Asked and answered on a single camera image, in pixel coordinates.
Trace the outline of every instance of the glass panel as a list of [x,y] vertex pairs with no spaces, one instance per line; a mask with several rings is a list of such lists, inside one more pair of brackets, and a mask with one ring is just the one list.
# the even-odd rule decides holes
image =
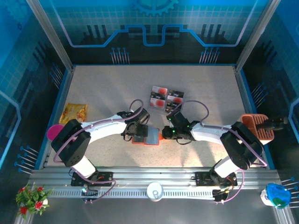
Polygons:
[[12,223],[38,154],[20,148],[39,152],[65,67],[25,0],[0,2],[0,29],[0,217]]
[[244,65],[258,113],[289,116],[269,149],[282,180],[299,179],[299,2],[282,0]]
[[236,63],[267,0],[42,0],[75,64]]

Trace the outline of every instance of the snack bag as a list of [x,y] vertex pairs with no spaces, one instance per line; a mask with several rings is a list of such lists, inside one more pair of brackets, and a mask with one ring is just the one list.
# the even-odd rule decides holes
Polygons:
[[62,113],[59,123],[66,124],[69,120],[77,119],[78,122],[86,121],[87,104],[70,104],[68,103]]

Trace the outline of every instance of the table surface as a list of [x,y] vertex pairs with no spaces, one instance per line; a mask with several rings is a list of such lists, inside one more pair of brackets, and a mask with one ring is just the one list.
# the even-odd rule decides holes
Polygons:
[[[151,115],[148,125],[162,131],[169,122],[166,113],[149,105],[154,85],[183,91],[184,100],[206,104],[210,110],[207,124],[231,125],[245,113],[232,66],[76,66],[65,104],[88,104],[87,121],[95,121],[128,111],[138,98]],[[200,104],[186,103],[182,113],[191,122],[204,117],[206,110]],[[48,166],[63,165],[53,162],[54,154],[52,150]],[[182,146],[162,140],[159,146],[144,146],[112,135],[91,143],[85,155],[95,166],[211,167],[227,153],[222,145],[206,141]]]

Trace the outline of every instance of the gear logo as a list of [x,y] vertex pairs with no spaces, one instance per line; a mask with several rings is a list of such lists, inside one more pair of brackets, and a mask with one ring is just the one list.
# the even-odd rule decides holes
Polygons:
[[152,16],[168,13],[168,10],[173,9],[176,3],[178,3],[178,0],[132,0],[134,9]]

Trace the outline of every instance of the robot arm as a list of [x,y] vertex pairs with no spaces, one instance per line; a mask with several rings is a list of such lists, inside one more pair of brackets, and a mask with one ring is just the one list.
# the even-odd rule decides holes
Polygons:
[[201,124],[199,121],[189,122],[180,112],[174,110],[167,116],[170,122],[165,126],[162,136],[165,139],[190,141],[209,141],[224,146],[228,157],[220,160],[211,170],[207,178],[213,179],[215,185],[219,185],[223,178],[239,169],[247,170],[254,163],[256,157],[252,152],[232,133],[237,132],[250,147],[260,155],[263,152],[262,143],[241,122],[235,122],[231,126],[213,126]]
[[87,146],[98,139],[112,134],[121,134],[124,139],[126,136],[147,137],[148,127],[144,123],[150,118],[150,115],[145,109],[139,112],[140,109],[138,108],[135,112],[119,112],[105,120],[82,124],[75,119],[70,120],[52,141],[51,146],[58,152],[73,134],[86,128],[65,146],[64,150],[59,154],[59,158],[66,167],[76,170],[84,178],[96,181],[98,179],[98,171],[84,156]]

